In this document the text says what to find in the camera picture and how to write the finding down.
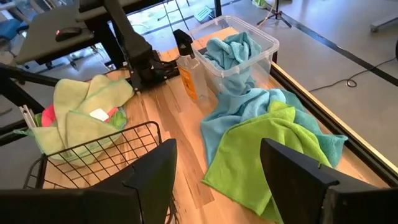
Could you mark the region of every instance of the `plastic container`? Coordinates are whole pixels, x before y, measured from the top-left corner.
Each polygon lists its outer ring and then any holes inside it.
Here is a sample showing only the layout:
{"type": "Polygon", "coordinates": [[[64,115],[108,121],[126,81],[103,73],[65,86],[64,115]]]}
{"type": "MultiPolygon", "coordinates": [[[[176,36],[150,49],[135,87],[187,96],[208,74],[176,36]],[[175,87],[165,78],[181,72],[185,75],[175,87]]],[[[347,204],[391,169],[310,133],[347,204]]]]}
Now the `plastic container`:
{"type": "Polygon", "coordinates": [[[247,75],[248,73],[254,80],[254,87],[266,87],[271,69],[272,55],[279,49],[279,41],[277,39],[234,16],[217,17],[191,30],[190,35],[194,40],[197,40],[193,44],[193,53],[204,65],[207,85],[213,93],[230,93],[227,86],[229,85],[228,79],[239,78],[240,75],[247,75]],[[228,70],[217,69],[204,57],[209,39],[218,37],[224,40],[228,36],[240,32],[246,32],[252,40],[257,42],[261,46],[261,53],[228,70]]]}

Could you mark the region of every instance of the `black wire basket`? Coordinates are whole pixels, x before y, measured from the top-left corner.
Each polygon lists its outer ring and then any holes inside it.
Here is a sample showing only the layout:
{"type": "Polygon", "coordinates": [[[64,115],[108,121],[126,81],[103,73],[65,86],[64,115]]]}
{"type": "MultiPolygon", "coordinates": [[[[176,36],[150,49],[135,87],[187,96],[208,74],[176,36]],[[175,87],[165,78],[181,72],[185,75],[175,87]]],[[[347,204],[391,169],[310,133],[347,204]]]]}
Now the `black wire basket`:
{"type": "MultiPolygon", "coordinates": [[[[24,189],[84,189],[125,168],[162,143],[156,122],[133,126],[51,155],[42,155],[29,169],[24,189]]],[[[174,198],[165,219],[175,216],[174,198]]]]}

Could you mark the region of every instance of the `green towel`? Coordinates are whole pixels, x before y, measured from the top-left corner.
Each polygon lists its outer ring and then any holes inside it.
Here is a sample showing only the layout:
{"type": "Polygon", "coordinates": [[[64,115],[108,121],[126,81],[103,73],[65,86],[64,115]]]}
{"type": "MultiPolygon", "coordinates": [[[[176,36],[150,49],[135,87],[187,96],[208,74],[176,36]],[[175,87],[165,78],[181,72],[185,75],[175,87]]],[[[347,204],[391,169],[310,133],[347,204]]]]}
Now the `green towel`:
{"type": "Polygon", "coordinates": [[[261,139],[271,138],[322,164],[330,166],[330,163],[320,149],[317,137],[294,123],[293,106],[273,101],[268,112],[224,133],[202,181],[262,218],[281,222],[261,166],[261,139]]]}
{"type": "MultiPolygon", "coordinates": [[[[63,79],[55,86],[54,111],[57,122],[51,127],[32,128],[32,133],[42,152],[51,155],[56,152],[101,138],[122,130],[125,123],[125,114],[116,113],[109,123],[100,121],[89,115],[90,112],[101,108],[106,113],[120,107],[133,96],[132,87],[124,79],[111,81],[104,75],[95,76],[89,83],[63,79]]],[[[95,158],[90,152],[98,152],[111,144],[110,139],[86,144],[65,152],[62,156],[54,155],[53,159],[75,161],[74,164],[83,166],[76,161],[84,157],[87,164],[95,158]]]]}

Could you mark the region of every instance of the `plastic bottle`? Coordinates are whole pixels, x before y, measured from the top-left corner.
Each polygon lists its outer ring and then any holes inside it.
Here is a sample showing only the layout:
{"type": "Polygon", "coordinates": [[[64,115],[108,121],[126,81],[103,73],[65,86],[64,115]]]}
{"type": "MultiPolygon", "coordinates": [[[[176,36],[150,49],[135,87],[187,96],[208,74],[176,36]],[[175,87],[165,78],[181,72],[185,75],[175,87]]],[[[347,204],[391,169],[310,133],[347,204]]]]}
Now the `plastic bottle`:
{"type": "Polygon", "coordinates": [[[193,100],[204,100],[208,98],[205,71],[200,61],[195,58],[192,50],[192,38],[184,31],[178,29],[173,32],[177,42],[180,56],[176,59],[178,70],[185,91],[193,100]]]}

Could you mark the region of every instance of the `gray floor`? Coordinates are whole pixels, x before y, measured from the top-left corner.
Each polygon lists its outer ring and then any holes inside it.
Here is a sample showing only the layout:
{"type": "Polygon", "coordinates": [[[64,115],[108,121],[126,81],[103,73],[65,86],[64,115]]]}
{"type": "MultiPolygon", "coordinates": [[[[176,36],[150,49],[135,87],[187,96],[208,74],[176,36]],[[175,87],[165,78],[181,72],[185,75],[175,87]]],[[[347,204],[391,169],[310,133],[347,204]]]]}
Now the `gray floor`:
{"type": "MultiPolygon", "coordinates": [[[[183,7],[184,1],[179,2],[181,2],[180,7],[183,7]]],[[[190,1],[190,3],[194,6],[199,4],[199,1],[190,1]]],[[[378,1],[375,4],[372,0],[293,0],[290,3],[283,3],[281,9],[290,17],[373,65],[394,57],[398,24],[381,29],[377,34],[370,33],[369,25],[398,10],[396,1],[378,1]]],[[[223,14],[235,15],[248,23],[255,24],[267,14],[267,11],[257,9],[248,0],[242,0],[225,6],[223,14]]],[[[172,20],[178,20],[178,15],[173,16],[172,20]]],[[[187,20],[187,25],[191,29],[199,23],[193,18],[187,20]]],[[[182,22],[172,28],[186,30],[182,22]]],[[[267,21],[260,28],[279,40],[278,64],[307,89],[331,84],[364,70],[363,67],[313,40],[300,30],[289,29],[283,22],[276,24],[275,21],[267,21]]],[[[172,30],[169,27],[147,34],[145,38],[160,52],[175,47],[172,30]]],[[[101,60],[103,59],[98,55],[91,56],[78,61],[79,71],[64,66],[45,72],[44,75],[86,80],[94,74],[106,71],[100,63],[101,60]]],[[[380,69],[398,78],[397,61],[382,65],[380,69]]],[[[316,91],[314,95],[398,165],[398,153],[396,153],[398,144],[394,139],[398,126],[398,121],[395,119],[398,104],[394,100],[398,94],[397,88],[370,72],[356,77],[355,80],[358,82],[356,88],[348,88],[341,83],[332,88],[316,91]]],[[[29,83],[24,88],[44,106],[52,101],[51,87],[29,83]]],[[[0,105],[0,111],[12,106],[3,97],[0,97],[0,105]]],[[[20,116],[14,109],[12,113],[0,118],[0,126],[18,119],[20,116]]],[[[39,154],[34,141],[30,138],[2,147],[0,188],[20,187],[28,161],[33,161],[39,154]]]]}

